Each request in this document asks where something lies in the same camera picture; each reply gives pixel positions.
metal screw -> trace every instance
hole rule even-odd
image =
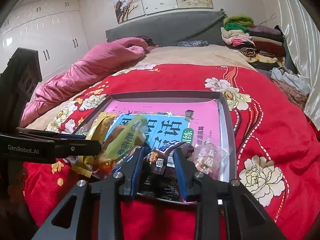
[[[200,178],[203,178],[203,176],[204,176],[204,173],[203,173],[203,172],[201,172],[201,171],[195,172],[195,177],[196,177],[196,178],[200,179]]]
[[[81,179],[77,182],[78,187],[83,187],[87,182],[84,179]]]
[[[237,180],[237,179],[233,179],[233,180],[231,181],[231,185],[232,185],[232,186],[235,186],[235,187],[239,187],[239,186],[240,186],[240,181]]]
[[[113,174],[113,177],[116,178],[116,179],[119,179],[123,176],[122,172],[120,171],[117,171]]]

gray headboard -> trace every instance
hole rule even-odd
[[[172,13],[142,17],[106,31],[109,42],[121,38],[147,36],[165,46],[177,46],[179,41],[206,40],[209,44],[224,46],[220,28],[225,12],[220,11],[174,11]]]

clear plastic bag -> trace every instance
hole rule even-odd
[[[195,147],[191,161],[198,171],[202,171],[213,179],[218,179],[220,163],[228,155],[229,152],[226,149],[208,143]]]

barcode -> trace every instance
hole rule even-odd
[[[159,167],[159,168],[162,168],[162,166],[163,166],[163,159],[157,159],[157,161],[156,161],[156,166]]]
[[[169,153],[168,160],[167,160],[167,167],[174,168],[174,161],[173,161],[173,150]]]

black snack wrapper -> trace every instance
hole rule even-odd
[[[177,147],[182,150],[185,158],[191,157],[193,146],[174,140],[147,155],[140,177],[140,193],[165,200],[182,201],[173,161],[173,151]]]

